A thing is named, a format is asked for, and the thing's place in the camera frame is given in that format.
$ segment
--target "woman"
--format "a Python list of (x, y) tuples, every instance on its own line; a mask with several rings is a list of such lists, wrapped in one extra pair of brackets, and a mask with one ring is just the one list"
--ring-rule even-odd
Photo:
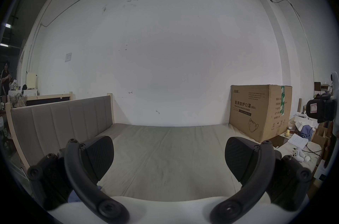
[(1, 72), (0, 75), (0, 80), (1, 80), (1, 97), (2, 97), (2, 102), (7, 103), (7, 94), (8, 91), (10, 90), (10, 80), (11, 80), (11, 75), (10, 71), (8, 70), (9, 62), (5, 62), (4, 69)]

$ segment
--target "green tape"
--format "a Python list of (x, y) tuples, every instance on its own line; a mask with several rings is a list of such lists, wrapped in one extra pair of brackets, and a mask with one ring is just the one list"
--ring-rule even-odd
[(283, 116), (285, 111), (285, 86), (281, 86), (281, 105), (280, 113)]

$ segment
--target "long hair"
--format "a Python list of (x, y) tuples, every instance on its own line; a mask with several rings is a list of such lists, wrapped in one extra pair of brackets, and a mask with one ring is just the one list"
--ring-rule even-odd
[(5, 69), (5, 65), (7, 64), (7, 70), (10, 68), (10, 62), (8, 60), (3, 63), (3, 69)]

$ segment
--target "black shirt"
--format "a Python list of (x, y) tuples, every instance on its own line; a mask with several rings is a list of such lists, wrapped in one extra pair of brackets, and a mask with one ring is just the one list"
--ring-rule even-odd
[[(7, 77), (7, 75), (9, 75), (9, 74), (10, 74), (9, 70), (7, 70), (7, 72), (6, 72), (3, 69), (1, 74), (0, 74), (1, 80), (2, 80), (2, 78)], [(10, 90), (10, 79), (8, 78), (4, 82), (1, 83), (1, 95), (7, 95), (9, 90)]]

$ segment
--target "wooden bed frame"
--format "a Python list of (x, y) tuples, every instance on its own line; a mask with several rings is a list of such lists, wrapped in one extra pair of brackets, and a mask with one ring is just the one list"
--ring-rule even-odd
[[(114, 113), (113, 113), (113, 93), (107, 93), (107, 96), (110, 96), (111, 98), (111, 111), (112, 111), (112, 123), (114, 124)], [(70, 91), (69, 94), (56, 94), (56, 95), (41, 95), (41, 96), (28, 96), (27, 100), (39, 100), (39, 99), (53, 99), (53, 98), (64, 98), (64, 97), (69, 97), (70, 101), (73, 100), (73, 92)], [(13, 138), (13, 142), (15, 145), (15, 148), (17, 149), (17, 152), (19, 154), (19, 157), (21, 159), (21, 161), (23, 162), (23, 165), (25, 166), (26, 170), (25, 172), (27, 172), (28, 168), (30, 167), (25, 155), (23, 154), (23, 151), (21, 149), (19, 140), (17, 138), (17, 135), (15, 133), (14, 130), (14, 124), (13, 124), (13, 120), (12, 120), (12, 116), (11, 116), (11, 103), (7, 102), (5, 104), (5, 109), (6, 109), (6, 116), (7, 116), (7, 122), (8, 122), (8, 127), (10, 129), (12, 138)]]

